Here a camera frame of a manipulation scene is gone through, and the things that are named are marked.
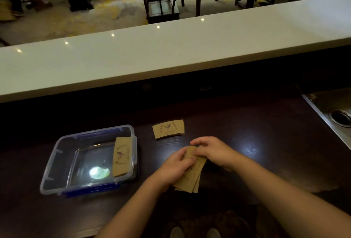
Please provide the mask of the person's right forearm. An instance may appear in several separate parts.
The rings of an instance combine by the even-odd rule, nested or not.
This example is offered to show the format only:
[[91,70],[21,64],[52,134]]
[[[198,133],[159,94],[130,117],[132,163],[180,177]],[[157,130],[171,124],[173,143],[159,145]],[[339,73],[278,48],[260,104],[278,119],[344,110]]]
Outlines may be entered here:
[[234,157],[229,166],[292,238],[351,238],[351,216],[334,205],[245,156]]

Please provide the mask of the person's right hand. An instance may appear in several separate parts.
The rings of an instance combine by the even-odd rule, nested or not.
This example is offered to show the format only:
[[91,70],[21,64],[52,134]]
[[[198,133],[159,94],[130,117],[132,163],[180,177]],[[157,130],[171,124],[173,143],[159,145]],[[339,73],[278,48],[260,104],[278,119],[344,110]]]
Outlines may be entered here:
[[245,156],[216,137],[199,137],[190,141],[191,146],[209,147],[208,160],[224,169],[235,171]]

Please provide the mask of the person's left hand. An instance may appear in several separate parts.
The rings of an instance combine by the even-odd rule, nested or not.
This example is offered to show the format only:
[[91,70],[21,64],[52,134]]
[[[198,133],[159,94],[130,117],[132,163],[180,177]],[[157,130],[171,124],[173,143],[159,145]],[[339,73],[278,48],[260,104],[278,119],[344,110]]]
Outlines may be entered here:
[[184,159],[187,147],[183,147],[173,152],[165,162],[152,175],[152,180],[162,190],[168,189],[176,183],[185,173],[186,170],[179,169],[179,162]]

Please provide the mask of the person's left shoe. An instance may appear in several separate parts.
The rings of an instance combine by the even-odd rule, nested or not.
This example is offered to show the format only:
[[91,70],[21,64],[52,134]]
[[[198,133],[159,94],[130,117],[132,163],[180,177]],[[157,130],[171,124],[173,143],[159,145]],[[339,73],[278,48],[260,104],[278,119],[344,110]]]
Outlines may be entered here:
[[169,238],[185,238],[185,234],[179,226],[176,226],[172,228]]

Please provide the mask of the white raised counter ledge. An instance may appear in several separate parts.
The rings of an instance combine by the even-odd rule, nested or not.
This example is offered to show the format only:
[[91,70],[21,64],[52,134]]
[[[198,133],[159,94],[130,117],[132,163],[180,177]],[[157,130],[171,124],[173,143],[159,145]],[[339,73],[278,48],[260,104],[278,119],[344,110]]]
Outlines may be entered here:
[[299,0],[0,48],[0,103],[351,45],[351,0]]

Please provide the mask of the stack of kraft cup sleeves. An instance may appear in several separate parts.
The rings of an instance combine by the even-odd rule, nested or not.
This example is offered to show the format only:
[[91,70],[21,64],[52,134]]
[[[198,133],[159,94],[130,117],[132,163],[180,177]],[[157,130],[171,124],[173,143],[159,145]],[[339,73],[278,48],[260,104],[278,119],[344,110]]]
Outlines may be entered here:
[[175,184],[173,184],[175,190],[177,191],[198,193],[201,171],[207,159],[205,157],[193,155],[195,149],[195,146],[187,147],[184,159],[195,157],[196,163],[188,168],[183,176]]

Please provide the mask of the kraft paper cup sleeve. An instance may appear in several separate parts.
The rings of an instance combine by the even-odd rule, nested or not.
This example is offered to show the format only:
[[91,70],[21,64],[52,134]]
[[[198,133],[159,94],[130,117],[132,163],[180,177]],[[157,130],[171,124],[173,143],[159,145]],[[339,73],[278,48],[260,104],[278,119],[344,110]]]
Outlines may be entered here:
[[156,140],[185,134],[184,120],[167,121],[152,126]]
[[131,166],[132,137],[117,137],[113,149],[112,175],[127,174]]

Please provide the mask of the person's dark trousers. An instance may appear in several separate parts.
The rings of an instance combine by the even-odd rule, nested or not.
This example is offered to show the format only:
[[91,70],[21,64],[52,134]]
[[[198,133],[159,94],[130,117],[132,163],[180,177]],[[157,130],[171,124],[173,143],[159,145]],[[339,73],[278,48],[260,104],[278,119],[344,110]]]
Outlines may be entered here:
[[258,238],[248,223],[232,210],[172,222],[164,238],[169,238],[172,228],[176,226],[183,230],[185,238],[206,238],[211,228],[218,229],[222,238]]

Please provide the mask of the yellow cushion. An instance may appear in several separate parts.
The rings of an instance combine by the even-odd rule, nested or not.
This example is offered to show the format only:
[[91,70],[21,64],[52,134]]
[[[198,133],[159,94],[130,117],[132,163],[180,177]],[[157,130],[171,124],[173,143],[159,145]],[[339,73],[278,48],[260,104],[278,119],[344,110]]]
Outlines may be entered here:
[[0,0],[0,22],[17,20],[12,11],[12,4],[9,0]]

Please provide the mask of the stainless steel sink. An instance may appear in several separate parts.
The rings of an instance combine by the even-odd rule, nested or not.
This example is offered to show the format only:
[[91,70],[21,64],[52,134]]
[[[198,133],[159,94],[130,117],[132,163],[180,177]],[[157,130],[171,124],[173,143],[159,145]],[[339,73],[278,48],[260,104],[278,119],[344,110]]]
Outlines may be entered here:
[[341,109],[351,114],[351,87],[303,94],[302,98],[351,150],[351,128],[335,124],[328,116],[331,109]]

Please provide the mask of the round sink drain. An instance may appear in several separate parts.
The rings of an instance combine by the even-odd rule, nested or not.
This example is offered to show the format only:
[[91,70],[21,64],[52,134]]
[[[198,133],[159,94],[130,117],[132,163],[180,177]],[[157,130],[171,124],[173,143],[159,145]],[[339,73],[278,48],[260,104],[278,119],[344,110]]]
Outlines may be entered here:
[[332,122],[344,128],[351,128],[351,114],[341,109],[331,109],[328,116]]

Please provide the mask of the clear plastic container blue clips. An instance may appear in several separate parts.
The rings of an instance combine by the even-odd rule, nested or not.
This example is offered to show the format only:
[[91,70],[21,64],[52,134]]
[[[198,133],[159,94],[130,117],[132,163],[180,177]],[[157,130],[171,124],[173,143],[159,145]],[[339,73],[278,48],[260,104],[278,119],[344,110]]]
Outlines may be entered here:
[[[132,137],[130,171],[113,177],[113,149],[117,137]],[[43,195],[75,197],[115,190],[132,181],[138,170],[137,137],[131,125],[114,126],[59,138],[44,171]]]

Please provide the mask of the person's left forearm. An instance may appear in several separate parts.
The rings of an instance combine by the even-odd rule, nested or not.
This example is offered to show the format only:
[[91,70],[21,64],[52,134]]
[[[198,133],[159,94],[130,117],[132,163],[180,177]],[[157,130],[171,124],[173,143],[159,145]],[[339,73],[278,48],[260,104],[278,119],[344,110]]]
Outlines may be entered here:
[[158,198],[170,184],[155,174],[150,176],[95,238],[140,238]]

